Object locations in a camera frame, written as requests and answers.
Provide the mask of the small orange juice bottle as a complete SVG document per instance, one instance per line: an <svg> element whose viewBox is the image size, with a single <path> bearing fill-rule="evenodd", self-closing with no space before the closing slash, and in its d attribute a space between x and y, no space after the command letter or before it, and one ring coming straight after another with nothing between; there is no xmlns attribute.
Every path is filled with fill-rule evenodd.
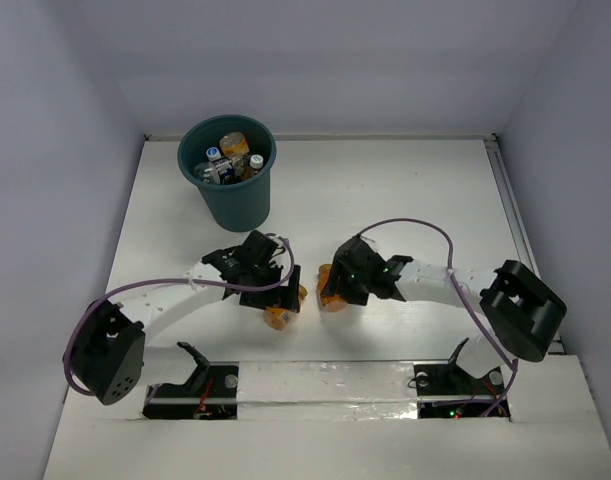
<svg viewBox="0 0 611 480"><path fill-rule="evenodd" d="M298 305L302 306L302 303L306 299L308 295L307 289L300 285L298 288ZM263 318L264 321L274 330L282 331L284 330L291 322L297 319L300 311L291 311L284 308L279 307L267 307L264 310Z"/></svg>

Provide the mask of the small orange patterned bottle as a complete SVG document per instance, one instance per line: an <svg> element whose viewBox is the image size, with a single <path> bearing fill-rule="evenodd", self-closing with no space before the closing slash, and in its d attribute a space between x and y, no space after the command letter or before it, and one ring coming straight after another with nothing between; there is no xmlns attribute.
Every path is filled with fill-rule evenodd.
<svg viewBox="0 0 611 480"><path fill-rule="evenodd" d="M318 270L317 297L320 309L327 313L336 313L347 307L347 302L339 295L326 296L323 294L330 276L331 264L322 264Z"/></svg>

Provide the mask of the small clear blue-label bottle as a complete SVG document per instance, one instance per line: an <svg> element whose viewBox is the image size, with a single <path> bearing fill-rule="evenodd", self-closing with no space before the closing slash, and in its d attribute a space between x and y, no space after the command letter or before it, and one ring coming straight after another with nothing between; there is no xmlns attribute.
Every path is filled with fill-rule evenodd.
<svg viewBox="0 0 611 480"><path fill-rule="evenodd" d="M208 162L212 162L215 165L216 171L220 177L220 183L218 185L228 185L235 178L235 172L232 162L221 154L221 151L217 147L210 147L206 150L206 157Z"/></svg>

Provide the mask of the clear plastic bottle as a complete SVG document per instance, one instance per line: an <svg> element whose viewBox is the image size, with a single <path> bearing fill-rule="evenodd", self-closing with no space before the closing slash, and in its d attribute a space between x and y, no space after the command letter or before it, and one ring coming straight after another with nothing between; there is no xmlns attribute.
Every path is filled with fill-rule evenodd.
<svg viewBox="0 0 611 480"><path fill-rule="evenodd" d="M194 176L201 182L208 184L219 184L220 177L212 162L203 162L194 168Z"/></svg>

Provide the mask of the long orange label bottle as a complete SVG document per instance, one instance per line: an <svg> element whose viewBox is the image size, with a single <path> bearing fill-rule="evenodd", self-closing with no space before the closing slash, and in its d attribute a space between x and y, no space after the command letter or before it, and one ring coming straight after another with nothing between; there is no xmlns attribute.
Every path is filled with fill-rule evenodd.
<svg viewBox="0 0 611 480"><path fill-rule="evenodd" d="M258 174L264 167L264 157L259 154L252 154L245 158L245 164L241 180L246 181Z"/></svg>

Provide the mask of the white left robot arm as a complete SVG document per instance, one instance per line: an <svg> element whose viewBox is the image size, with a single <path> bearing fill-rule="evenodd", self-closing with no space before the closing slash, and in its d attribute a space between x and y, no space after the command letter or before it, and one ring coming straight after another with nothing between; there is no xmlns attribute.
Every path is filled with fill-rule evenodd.
<svg viewBox="0 0 611 480"><path fill-rule="evenodd" d="M254 230L217 249L179 277L117 287L91 302L75 326L62 363L77 393L111 406L141 378L145 348L201 308L237 297L242 307L299 313L300 267L287 238Z"/></svg>

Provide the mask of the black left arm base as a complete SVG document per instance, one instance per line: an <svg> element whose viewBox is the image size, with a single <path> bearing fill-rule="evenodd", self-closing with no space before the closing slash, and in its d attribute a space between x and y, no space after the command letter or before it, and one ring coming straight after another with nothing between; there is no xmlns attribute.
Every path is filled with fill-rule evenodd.
<svg viewBox="0 0 611 480"><path fill-rule="evenodd" d="M147 387L142 415L150 420L234 420L238 412L240 364L210 362L188 342L178 342L192 371L180 380Z"/></svg>

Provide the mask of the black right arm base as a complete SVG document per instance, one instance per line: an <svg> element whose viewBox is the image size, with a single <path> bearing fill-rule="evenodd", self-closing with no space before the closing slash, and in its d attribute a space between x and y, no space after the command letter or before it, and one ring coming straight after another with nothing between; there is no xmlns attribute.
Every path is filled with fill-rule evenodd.
<svg viewBox="0 0 611 480"><path fill-rule="evenodd" d="M456 361L466 341L457 345L446 363L421 363L414 366L407 387L416 391L420 419L510 417L506 400L487 412L505 390L499 367L481 378L474 378L457 365Z"/></svg>

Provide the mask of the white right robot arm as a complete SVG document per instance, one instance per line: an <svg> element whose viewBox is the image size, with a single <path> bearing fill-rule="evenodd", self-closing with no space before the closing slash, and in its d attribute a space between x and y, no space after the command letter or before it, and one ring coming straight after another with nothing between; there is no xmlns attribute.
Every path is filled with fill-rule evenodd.
<svg viewBox="0 0 611 480"><path fill-rule="evenodd" d="M489 371L517 360L546 357L567 306L526 265L507 260L493 271L458 270L405 255L384 259L368 239L355 235L320 268L323 305L365 306L371 296L400 302L462 307L487 323L461 342L445 368L447 384L467 392Z"/></svg>

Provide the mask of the dark teal plastic bin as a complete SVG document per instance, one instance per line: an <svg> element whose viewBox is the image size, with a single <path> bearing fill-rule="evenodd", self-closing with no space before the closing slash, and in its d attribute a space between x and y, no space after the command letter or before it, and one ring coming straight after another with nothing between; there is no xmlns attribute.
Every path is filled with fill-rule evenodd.
<svg viewBox="0 0 611 480"><path fill-rule="evenodd" d="M217 147L229 133L240 132L253 154L264 159L261 171L230 185L206 183L195 175L196 167L207 160L206 152ZM271 131L260 121L243 115L219 115L193 126L177 149L178 167L187 181L200 192L212 217L223 229L246 232L258 228L270 213L271 176L277 154Z"/></svg>

